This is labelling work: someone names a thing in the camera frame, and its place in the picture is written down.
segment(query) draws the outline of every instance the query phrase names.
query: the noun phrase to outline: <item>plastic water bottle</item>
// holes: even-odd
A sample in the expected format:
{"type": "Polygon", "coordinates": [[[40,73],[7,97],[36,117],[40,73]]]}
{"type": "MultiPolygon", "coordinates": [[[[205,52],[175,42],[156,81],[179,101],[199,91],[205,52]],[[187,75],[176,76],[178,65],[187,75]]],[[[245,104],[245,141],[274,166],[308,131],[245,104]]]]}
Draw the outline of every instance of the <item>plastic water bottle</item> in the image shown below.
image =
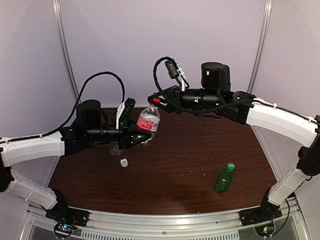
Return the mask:
{"type": "MultiPolygon", "coordinates": [[[[159,98],[153,99],[156,103],[160,103],[161,100],[159,98]]],[[[147,141],[142,142],[144,147],[150,145],[152,139],[155,137],[158,126],[160,122],[160,113],[158,107],[149,103],[149,106],[142,110],[140,113],[139,119],[136,125],[145,131],[149,131],[151,133],[151,138],[147,141]]]]}
{"type": "Polygon", "coordinates": [[[225,192],[227,191],[230,183],[234,179],[236,165],[232,162],[228,163],[225,169],[223,169],[218,179],[216,180],[214,187],[217,192],[225,192]]]}

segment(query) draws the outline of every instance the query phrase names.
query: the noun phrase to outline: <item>green bottle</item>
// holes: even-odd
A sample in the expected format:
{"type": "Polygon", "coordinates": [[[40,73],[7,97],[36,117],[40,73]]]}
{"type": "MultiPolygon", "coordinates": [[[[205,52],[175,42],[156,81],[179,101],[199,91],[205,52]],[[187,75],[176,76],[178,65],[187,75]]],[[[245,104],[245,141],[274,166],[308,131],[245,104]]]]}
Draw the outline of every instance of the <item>green bottle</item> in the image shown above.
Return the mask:
{"type": "Polygon", "coordinates": [[[236,165],[230,162],[228,163],[226,168],[220,172],[218,179],[215,181],[215,184],[214,184],[215,190],[217,192],[227,191],[230,183],[234,179],[235,169],[236,169],[236,165]]]}

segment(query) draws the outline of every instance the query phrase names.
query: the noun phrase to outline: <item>red label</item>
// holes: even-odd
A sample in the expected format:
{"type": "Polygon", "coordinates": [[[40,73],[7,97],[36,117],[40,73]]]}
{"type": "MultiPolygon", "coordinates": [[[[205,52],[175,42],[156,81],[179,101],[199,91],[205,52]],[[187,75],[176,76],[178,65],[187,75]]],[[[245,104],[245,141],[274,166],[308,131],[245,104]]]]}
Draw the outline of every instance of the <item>red label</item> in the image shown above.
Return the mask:
{"type": "Polygon", "coordinates": [[[151,121],[147,121],[140,116],[136,125],[143,130],[151,131],[154,123],[151,121]]]}

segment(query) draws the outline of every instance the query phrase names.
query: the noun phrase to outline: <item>white wall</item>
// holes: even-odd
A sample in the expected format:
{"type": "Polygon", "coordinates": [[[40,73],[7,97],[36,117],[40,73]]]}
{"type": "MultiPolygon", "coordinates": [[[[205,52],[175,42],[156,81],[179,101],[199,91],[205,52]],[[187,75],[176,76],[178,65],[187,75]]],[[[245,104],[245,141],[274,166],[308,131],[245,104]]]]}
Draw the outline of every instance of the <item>white wall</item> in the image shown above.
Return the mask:
{"type": "MultiPolygon", "coordinates": [[[[269,102],[315,117],[320,115],[320,1],[273,1],[272,18],[253,91],[269,102]]],[[[283,175],[301,147],[292,140],[261,129],[262,136],[283,175]]],[[[304,183],[298,201],[312,239],[319,239],[320,178],[304,183]]]]}
{"type": "MultiPolygon", "coordinates": [[[[261,30],[264,1],[256,0],[64,0],[61,12],[75,80],[112,71],[137,106],[157,92],[153,66],[170,56],[182,64],[191,87],[201,86],[201,64],[230,66],[231,88],[246,90],[261,30]]],[[[162,88],[175,85],[159,70],[162,88]]],[[[121,88],[111,76],[88,84],[83,100],[115,107],[121,88]]]]}
{"type": "MultiPolygon", "coordinates": [[[[43,133],[64,122],[74,104],[51,0],[0,5],[0,136],[43,133]]],[[[13,166],[45,184],[54,158],[13,166]]],[[[28,203],[0,193],[0,240],[16,240],[28,203]]]]}

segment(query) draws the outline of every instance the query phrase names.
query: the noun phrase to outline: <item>white cable clip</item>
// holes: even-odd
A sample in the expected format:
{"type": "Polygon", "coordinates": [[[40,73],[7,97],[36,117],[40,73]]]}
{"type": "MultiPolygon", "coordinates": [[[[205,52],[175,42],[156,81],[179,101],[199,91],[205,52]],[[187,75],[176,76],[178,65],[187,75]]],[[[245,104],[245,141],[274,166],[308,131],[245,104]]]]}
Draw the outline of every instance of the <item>white cable clip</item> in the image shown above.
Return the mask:
{"type": "Polygon", "coordinates": [[[34,182],[32,180],[30,180],[30,181],[31,181],[31,184],[32,184],[32,191],[31,191],[30,195],[25,199],[26,202],[29,200],[29,198],[31,198],[31,196],[34,194],[35,189],[36,189],[35,185],[34,185],[34,182]]]}
{"type": "Polygon", "coordinates": [[[182,65],[177,64],[178,67],[177,72],[179,74],[179,77],[181,77],[181,91],[184,92],[186,90],[186,83],[185,81],[187,80],[187,77],[185,75],[184,70],[182,69],[182,65]]]}
{"type": "Polygon", "coordinates": [[[125,103],[120,103],[119,107],[116,110],[116,120],[115,120],[115,129],[119,130],[119,119],[121,117],[122,112],[125,110],[125,103]]]}

